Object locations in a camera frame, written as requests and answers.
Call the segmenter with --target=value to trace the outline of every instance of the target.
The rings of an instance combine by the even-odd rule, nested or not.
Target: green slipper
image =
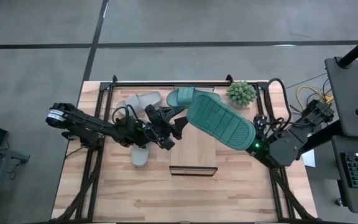
[[[238,151],[246,150],[255,139],[255,128],[250,121],[208,95],[197,97],[186,117],[198,129]]]
[[[170,106],[184,106],[188,108],[193,100],[201,95],[209,95],[217,99],[221,98],[217,93],[196,90],[194,87],[186,87],[170,92],[167,96],[167,104]]]

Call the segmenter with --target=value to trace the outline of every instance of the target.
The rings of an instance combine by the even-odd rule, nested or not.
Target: wooden table
[[[78,108],[94,114],[100,82],[84,82]],[[227,87],[210,88],[226,100]],[[174,87],[115,87],[111,111],[121,100],[131,94],[159,91],[165,97]],[[276,117],[288,117],[282,89],[278,84],[270,86],[270,95]],[[257,114],[257,105],[237,110],[249,120]],[[95,222],[254,222],[275,221],[272,187],[267,168],[246,152],[235,151],[208,136],[207,139],[187,136],[202,135],[202,131],[186,127],[183,139],[166,151],[152,146],[149,161],[143,168],[131,164],[131,150],[106,139],[104,147],[98,196],[95,205]],[[171,154],[179,153],[187,144],[197,147],[213,147],[214,161],[219,170],[213,177],[172,176],[169,171]],[[72,141],[67,153],[78,149],[78,141]],[[72,154],[64,163],[52,218],[58,217],[74,199],[81,185],[86,150]],[[313,216],[317,216],[310,185],[303,161],[287,167],[290,188],[300,203]],[[280,192],[284,214],[285,200]]]

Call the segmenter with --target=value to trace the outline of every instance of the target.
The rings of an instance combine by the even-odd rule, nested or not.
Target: white slipper
[[[162,97],[161,94],[157,91],[144,94],[144,95],[138,95],[134,94],[126,98],[125,100],[122,100],[117,104],[117,107],[125,107],[126,105],[131,105],[136,113],[142,112],[146,106],[148,105],[157,105],[161,101]],[[120,114],[125,115],[125,110],[121,109],[119,110]],[[129,109],[129,115],[133,116],[133,112],[131,109]]]
[[[131,151],[132,164],[136,167],[146,166],[147,160],[149,159],[150,148],[146,144],[146,148],[142,149],[136,145],[133,145]]]

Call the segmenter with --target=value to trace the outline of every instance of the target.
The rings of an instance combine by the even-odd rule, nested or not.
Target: concrete floor
[[[102,0],[0,0],[0,44],[91,43]],[[353,0],[110,0],[100,43],[358,40]],[[353,45],[98,49],[90,80],[210,80],[278,77],[286,86],[324,73],[324,59]],[[0,127],[11,147],[31,154],[17,177],[6,177],[0,223],[48,220],[67,142],[45,123],[54,102],[76,103],[89,49],[0,50]],[[320,89],[322,76],[301,85]],[[296,85],[287,89],[299,108]],[[305,103],[307,91],[301,94]],[[319,159],[332,159],[319,154]],[[358,223],[358,214],[333,204],[334,180],[308,169],[318,215]]]

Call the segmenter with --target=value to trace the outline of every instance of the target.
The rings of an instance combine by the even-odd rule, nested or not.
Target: small green plant
[[[226,91],[227,97],[236,106],[246,107],[256,99],[255,88],[252,85],[248,85],[247,82],[232,83]]]

